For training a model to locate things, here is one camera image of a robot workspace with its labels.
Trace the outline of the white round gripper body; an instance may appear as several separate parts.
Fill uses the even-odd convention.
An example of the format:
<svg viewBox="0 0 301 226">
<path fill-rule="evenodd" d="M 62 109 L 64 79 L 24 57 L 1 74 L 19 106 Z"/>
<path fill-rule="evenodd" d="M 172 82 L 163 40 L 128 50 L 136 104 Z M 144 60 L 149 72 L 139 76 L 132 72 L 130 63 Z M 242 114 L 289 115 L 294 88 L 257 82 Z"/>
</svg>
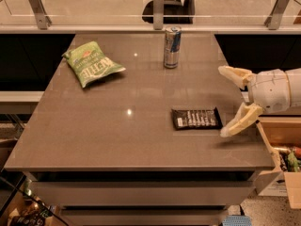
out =
<svg viewBox="0 0 301 226">
<path fill-rule="evenodd" d="M 247 88 L 250 101 L 261 106 L 265 114 L 285 111 L 290 106 L 288 76 L 280 69 L 255 74 Z"/>
</svg>

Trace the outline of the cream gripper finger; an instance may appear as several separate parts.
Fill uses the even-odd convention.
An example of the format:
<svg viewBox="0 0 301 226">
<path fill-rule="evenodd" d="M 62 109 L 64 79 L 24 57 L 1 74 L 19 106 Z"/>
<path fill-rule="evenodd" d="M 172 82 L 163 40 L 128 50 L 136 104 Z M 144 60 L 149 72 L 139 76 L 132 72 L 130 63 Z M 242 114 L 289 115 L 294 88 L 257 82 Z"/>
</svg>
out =
<svg viewBox="0 0 301 226">
<path fill-rule="evenodd" d="M 232 137 L 252 125 L 263 113 L 263 108 L 255 103 L 241 103 L 235 117 L 220 131 L 221 137 Z"/>
<path fill-rule="evenodd" d="M 232 81 L 238 88 L 244 89 L 252 80 L 254 73 L 251 70 L 243 68 L 234 68 L 231 66 L 219 66 L 218 71 L 221 75 Z"/>
</svg>

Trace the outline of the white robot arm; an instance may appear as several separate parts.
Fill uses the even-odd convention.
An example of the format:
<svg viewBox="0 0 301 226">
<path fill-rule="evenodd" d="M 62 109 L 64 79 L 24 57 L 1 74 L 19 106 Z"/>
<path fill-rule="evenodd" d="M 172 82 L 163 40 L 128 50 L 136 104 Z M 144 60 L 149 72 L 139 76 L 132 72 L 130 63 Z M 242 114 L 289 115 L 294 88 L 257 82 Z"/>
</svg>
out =
<svg viewBox="0 0 301 226">
<path fill-rule="evenodd" d="M 251 70 L 220 66 L 221 75 L 238 88 L 248 89 L 250 105 L 241 103 L 235 117 L 221 129 L 221 137 L 232 137 L 253 124 L 260 115 L 286 111 L 301 105 L 301 69 Z"/>
</svg>

